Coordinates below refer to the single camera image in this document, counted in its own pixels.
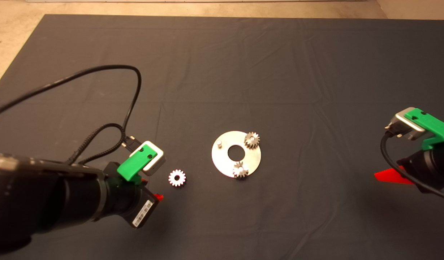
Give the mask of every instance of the metal disc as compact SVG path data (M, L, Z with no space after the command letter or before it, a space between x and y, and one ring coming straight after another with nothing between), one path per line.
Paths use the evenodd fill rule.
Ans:
M217 170L224 175L235 178L233 168L236 162L228 156L228 149L234 145L240 146L245 151L245 157L240 161L248 169L248 175L251 175L259 166L261 158L260 147L257 146L254 149L247 148L245 146L245 137L246 133L244 132L230 131L219 136L215 140L214 145L212 145L212 161Z

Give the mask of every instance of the black fabric tablecloth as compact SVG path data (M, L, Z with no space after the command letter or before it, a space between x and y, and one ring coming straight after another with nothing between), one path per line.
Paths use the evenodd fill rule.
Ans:
M0 259L444 259L444 200L373 176L388 168L379 140L393 114L444 121L444 21L47 15L1 79L0 104L102 64L143 73L128 135L165 151L149 185L164 201L142 229L108 217ZM0 152L65 160L122 122L135 82L101 72L12 108ZM246 181L212 164L229 130L261 135ZM117 138L101 134L85 155ZM394 158L420 148L391 143ZM167 182L176 168L182 189Z

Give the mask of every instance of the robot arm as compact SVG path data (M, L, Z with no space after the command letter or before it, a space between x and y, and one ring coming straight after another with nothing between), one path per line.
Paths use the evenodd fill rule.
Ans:
M423 193L444 198L440 191L444 188L444 122L418 108L409 107L395 114L386 129L381 152L392 169L376 173L376 178L379 181L415 184ZM417 140L426 133L433 136L423 140L420 151L397 163L389 157L386 149L389 138L405 136L409 140Z
M0 254L27 245L32 234L111 215L143 226L162 199L118 173L0 154Z

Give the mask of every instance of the barcode sticker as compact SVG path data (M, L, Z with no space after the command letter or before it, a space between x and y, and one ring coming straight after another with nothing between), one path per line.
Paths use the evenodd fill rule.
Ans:
M145 205L143 205L142 209L140 209L140 212L138 212L137 216L135 217L134 221L132 221L132 224L135 227L138 227L138 225L140 225L141 221L143 220L143 218L146 216L146 214L148 213L148 211L150 210L151 206L153 206L153 202L151 201L146 201Z

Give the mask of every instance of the gear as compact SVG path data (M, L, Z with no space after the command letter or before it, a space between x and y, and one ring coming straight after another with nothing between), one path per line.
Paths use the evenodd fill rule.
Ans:
M248 173L249 170L245 166L243 166L242 161L235 163L233 168L233 175L235 176L235 178L244 178L248 176Z
M174 170L169 174L169 183L174 187L180 187L185 184L187 176L182 170Z
M249 132L245 137L245 145L249 149L254 149L259 145L260 137L255 132Z

